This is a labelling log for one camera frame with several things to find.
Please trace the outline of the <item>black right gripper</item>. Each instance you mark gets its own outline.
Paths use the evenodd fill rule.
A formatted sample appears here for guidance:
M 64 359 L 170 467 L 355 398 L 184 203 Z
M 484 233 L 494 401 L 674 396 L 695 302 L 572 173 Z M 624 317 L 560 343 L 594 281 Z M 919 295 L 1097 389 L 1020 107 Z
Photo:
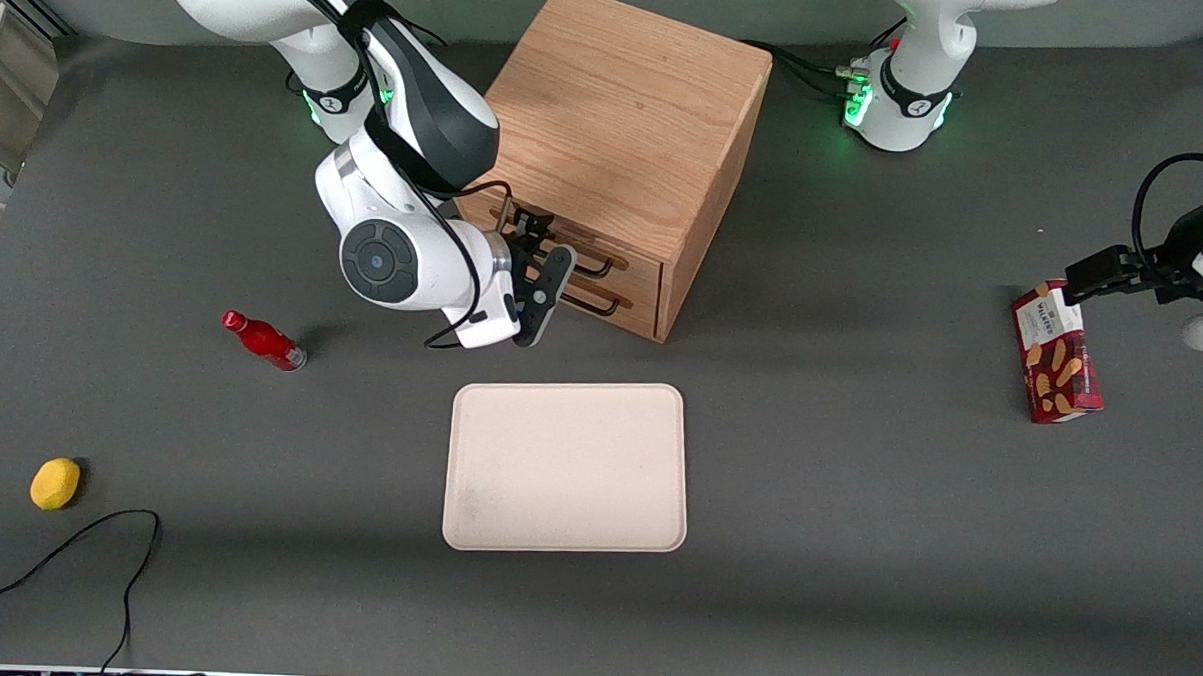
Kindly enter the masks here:
M 556 214 L 533 207 L 516 207 L 512 230 L 508 235 L 511 253 L 512 289 L 549 290 L 555 284 L 553 273 L 544 275 L 544 260 L 559 249 L 555 235 Z

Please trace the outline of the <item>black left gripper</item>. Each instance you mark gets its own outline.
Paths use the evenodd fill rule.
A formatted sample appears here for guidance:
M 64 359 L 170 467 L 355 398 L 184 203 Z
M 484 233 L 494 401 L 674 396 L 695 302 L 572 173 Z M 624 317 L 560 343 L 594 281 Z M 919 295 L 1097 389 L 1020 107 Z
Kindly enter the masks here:
M 1203 204 L 1178 217 L 1161 247 L 1154 248 L 1156 267 L 1168 281 L 1154 279 L 1145 257 L 1134 248 L 1106 248 L 1065 268 L 1063 295 L 1088 296 L 1152 292 L 1160 306 L 1177 300 L 1203 303 L 1203 277 L 1192 263 L 1203 250 Z

